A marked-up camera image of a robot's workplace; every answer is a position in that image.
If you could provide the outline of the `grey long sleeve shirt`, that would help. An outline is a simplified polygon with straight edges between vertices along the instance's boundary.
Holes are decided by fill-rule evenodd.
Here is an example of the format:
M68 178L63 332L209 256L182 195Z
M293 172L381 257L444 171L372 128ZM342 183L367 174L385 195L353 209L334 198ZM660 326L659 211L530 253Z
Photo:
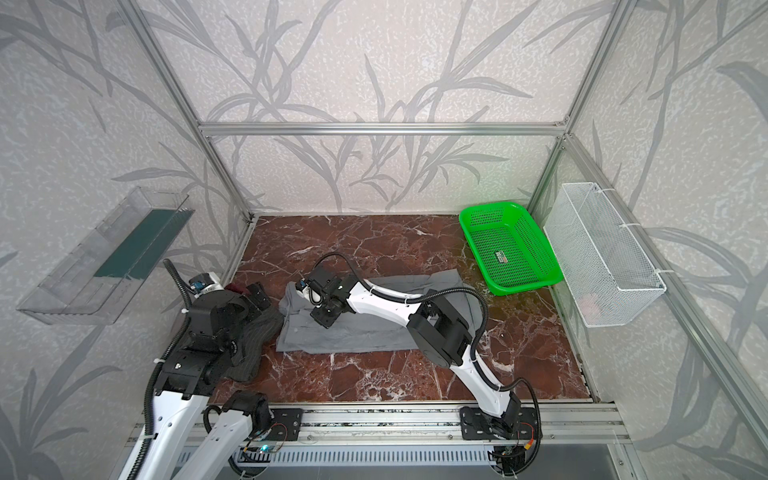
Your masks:
M463 287L456 269L431 275L400 275L374 278L372 283L408 294L425 294ZM313 305L299 294L293 281L284 289L279 311L285 322L277 341L279 352L309 354L368 353L413 350L416 344L406 328L369 314L342 314L326 329L310 316Z

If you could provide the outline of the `green plastic basket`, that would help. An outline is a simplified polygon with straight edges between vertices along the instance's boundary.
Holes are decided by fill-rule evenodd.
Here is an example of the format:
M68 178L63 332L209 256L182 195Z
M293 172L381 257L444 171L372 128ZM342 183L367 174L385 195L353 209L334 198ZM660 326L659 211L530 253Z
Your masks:
M513 202L462 210L459 223L490 292L508 296L560 283L564 275L554 251L526 208ZM501 264L494 253L503 251Z

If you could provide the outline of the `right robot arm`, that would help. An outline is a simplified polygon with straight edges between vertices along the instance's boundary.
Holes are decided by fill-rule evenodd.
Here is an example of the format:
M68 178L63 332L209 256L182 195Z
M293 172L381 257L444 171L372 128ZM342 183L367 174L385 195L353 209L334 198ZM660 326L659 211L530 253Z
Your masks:
M522 384L534 395L530 383L519 378L501 385L477 353L488 307L475 290L454 287L418 296L375 285L356 273L340 277L322 266L298 281L295 289L313 305L313 320L325 328L343 313L373 315L406 328L422 354L450 369L476 400L475 407L459 410L463 439L523 440L529 445L541 439L538 401L525 407L515 393ZM468 320L448 301L452 294L468 294L480 304L481 322L474 333Z

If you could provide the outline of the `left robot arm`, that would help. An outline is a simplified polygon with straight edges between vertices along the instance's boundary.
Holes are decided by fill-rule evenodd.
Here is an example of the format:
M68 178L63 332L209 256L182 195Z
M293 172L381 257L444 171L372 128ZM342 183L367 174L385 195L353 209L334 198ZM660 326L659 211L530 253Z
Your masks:
M282 326L263 285L193 279L182 290L182 325L155 361L145 390L144 428L123 479L168 479L194 422L224 379L249 382L265 343Z

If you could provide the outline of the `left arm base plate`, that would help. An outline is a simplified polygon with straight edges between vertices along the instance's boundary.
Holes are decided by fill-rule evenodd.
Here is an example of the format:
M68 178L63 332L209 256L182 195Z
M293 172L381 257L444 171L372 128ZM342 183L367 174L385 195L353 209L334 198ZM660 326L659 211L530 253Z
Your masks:
M302 408L273 408L273 424L264 437L266 442L294 442L298 440L304 410Z

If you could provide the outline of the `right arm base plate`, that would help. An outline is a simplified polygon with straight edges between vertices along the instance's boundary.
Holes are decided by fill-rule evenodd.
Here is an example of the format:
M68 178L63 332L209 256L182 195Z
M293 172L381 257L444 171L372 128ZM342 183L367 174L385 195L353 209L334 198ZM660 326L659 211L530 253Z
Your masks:
M480 408L464 406L459 410L463 440L539 440L541 429L536 410L523 407L515 418L503 420L484 413Z

